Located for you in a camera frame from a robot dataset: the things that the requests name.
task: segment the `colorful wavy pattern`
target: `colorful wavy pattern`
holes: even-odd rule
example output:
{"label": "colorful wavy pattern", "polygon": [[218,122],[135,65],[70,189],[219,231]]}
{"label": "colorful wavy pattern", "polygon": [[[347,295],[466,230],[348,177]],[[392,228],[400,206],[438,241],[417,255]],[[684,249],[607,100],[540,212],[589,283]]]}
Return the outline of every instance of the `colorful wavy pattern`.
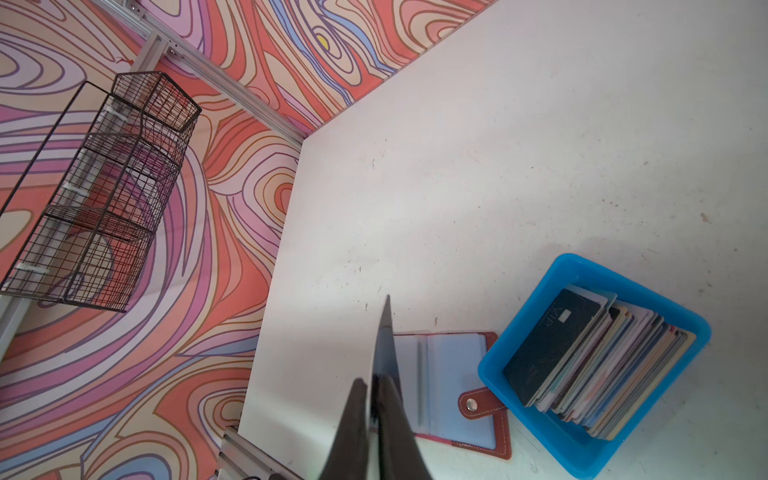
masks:
{"label": "colorful wavy pattern", "polygon": [[[0,2],[0,201],[84,79],[135,39],[81,0]],[[125,314],[38,303],[0,363],[0,479],[205,479],[237,423],[298,152],[202,81],[203,107]],[[0,223],[12,262],[92,118],[65,118]]]}
{"label": "colorful wavy pattern", "polygon": [[309,133],[492,0],[140,0]]}

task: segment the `table surface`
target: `table surface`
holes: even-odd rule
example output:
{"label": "table surface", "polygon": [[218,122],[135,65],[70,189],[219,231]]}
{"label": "table surface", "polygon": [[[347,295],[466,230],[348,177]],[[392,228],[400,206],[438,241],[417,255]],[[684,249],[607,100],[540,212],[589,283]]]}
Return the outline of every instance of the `table surface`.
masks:
{"label": "table surface", "polygon": [[[305,478],[396,332],[501,332],[552,260],[704,316],[598,478],[766,478],[768,28],[759,2],[499,0],[306,140],[240,434]],[[570,478],[419,440],[435,477]]]}

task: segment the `black wire shelf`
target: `black wire shelf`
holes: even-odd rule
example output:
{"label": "black wire shelf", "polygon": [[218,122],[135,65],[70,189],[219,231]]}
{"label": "black wire shelf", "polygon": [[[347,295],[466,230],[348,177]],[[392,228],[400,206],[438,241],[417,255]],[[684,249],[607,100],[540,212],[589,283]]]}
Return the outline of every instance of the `black wire shelf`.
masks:
{"label": "black wire shelf", "polygon": [[118,74],[111,91],[84,82],[2,212],[86,85],[104,101],[0,293],[124,312],[201,109],[159,71]]}

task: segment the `card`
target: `card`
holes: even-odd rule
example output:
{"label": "card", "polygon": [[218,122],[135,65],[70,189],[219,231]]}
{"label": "card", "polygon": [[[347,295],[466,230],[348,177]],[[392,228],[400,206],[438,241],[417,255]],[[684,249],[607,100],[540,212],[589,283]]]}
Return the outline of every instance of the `card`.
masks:
{"label": "card", "polygon": [[606,354],[611,351],[611,346],[614,345],[614,342],[617,339],[621,338],[621,334],[626,330],[629,320],[631,319],[631,316],[628,316],[627,314],[627,307],[614,305],[608,312],[614,319],[611,328],[606,332],[605,337],[596,348],[594,355],[589,358],[587,364],[578,373],[576,379],[567,387],[566,391],[560,395],[561,398],[555,400],[554,405],[552,406],[555,413],[562,413],[563,411],[568,410],[573,399],[579,392],[581,392],[582,387],[592,377],[595,369],[602,363]]}
{"label": "card", "polygon": [[563,289],[528,334],[504,368],[523,405],[532,404],[541,385],[568,351],[575,348],[574,343],[607,302],[605,297],[601,298],[590,300],[573,289]]}
{"label": "card", "polygon": [[604,391],[608,380],[611,379],[611,375],[615,372],[619,362],[627,358],[626,355],[629,353],[630,348],[639,341],[641,334],[650,325],[652,318],[656,316],[656,313],[653,311],[630,303],[623,303],[617,300],[616,304],[625,305],[629,313],[634,317],[635,322],[629,327],[627,333],[614,347],[613,351],[608,354],[604,364],[600,366],[582,394],[579,395],[571,410],[568,421],[579,423],[583,419],[595,399]]}
{"label": "card", "polygon": [[[603,391],[595,399],[592,407],[589,408],[584,416],[585,418],[598,415],[600,408],[606,402],[610,402],[613,395],[617,393],[616,389],[620,388],[629,379],[629,375],[634,371],[634,368],[637,368],[640,362],[653,350],[654,346],[661,341],[664,333],[668,330],[669,326],[664,322],[664,318],[656,315],[647,330],[641,333],[635,344],[629,349],[625,359],[619,362],[617,368],[608,377]],[[591,422],[589,425],[582,422],[582,425],[591,426]]]}
{"label": "card", "polygon": [[574,393],[574,396],[570,399],[568,406],[562,410],[561,414],[563,415],[563,419],[565,419],[566,422],[571,421],[577,404],[588,395],[588,390],[592,390],[595,384],[600,381],[598,373],[600,375],[607,375],[605,369],[606,362],[611,358],[611,356],[615,354],[619,345],[621,345],[622,342],[624,342],[630,335],[632,329],[637,325],[637,322],[638,319],[635,318],[635,316],[632,315],[629,311],[627,311],[626,322],[622,326],[621,331],[614,338],[612,344],[610,344],[604,352],[603,359],[598,365],[595,366],[590,375],[584,379],[584,384],[578,391]]}
{"label": "card", "polygon": [[587,324],[587,327],[581,332],[581,334],[577,337],[577,339],[573,342],[571,347],[562,357],[560,362],[558,362],[558,364],[551,371],[549,376],[547,376],[544,382],[539,386],[538,390],[536,391],[536,394],[534,395],[533,400],[531,401],[531,404],[540,400],[547,393],[548,389],[550,388],[552,382],[554,382],[557,375],[562,371],[566,363],[573,357],[573,355],[576,353],[578,348],[583,344],[584,339],[586,339],[587,336],[590,335],[590,333],[594,330],[595,325],[603,315],[603,312],[605,311],[605,308],[608,304],[608,299],[606,297],[602,295],[598,295],[594,292],[591,292],[590,290],[585,290],[579,286],[568,285],[567,287],[565,287],[565,289],[570,290],[571,292],[577,293],[578,295],[583,296],[584,298],[588,298],[590,300],[598,302],[601,306],[601,309],[598,310],[598,312],[592,317],[592,320],[590,320],[589,324]]}
{"label": "card", "polygon": [[594,395],[586,402],[581,404],[580,412],[574,415],[575,422],[581,422],[584,417],[598,407],[598,403],[606,394],[606,391],[611,387],[613,381],[617,378],[619,373],[627,365],[633,356],[637,355],[637,349],[647,341],[646,335],[654,328],[660,325],[660,321],[657,321],[658,315],[647,309],[643,309],[638,306],[627,304],[627,308],[633,315],[640,319],[640,321],[634,326],[633,330],[627,334],[627,337],[622,340],[622,343],[617,345],[617,352],[612,353],[614,355],[609,357],[607,365],[603,368],[606,369],[607,376],[603,382],[599,382],[597,389],[594,391]]}
{"label": "card", "polygon": [[583,366],[584,361],[591,355],[596,348],[598,342],[604,337],[608,327],[613,322],[608,310],[604,310],[594,327],[587,334],[584,342],[576,349],[574,354],[565,364],[563,369],[555,377],[552,384],[549,386],[549,390],[536,402],[536,408],[539,412],[546,412],[552,406],[552,403],[560,396],[560,393],[565,389],[567,385],[571,384],[572,378],[577,371]]}

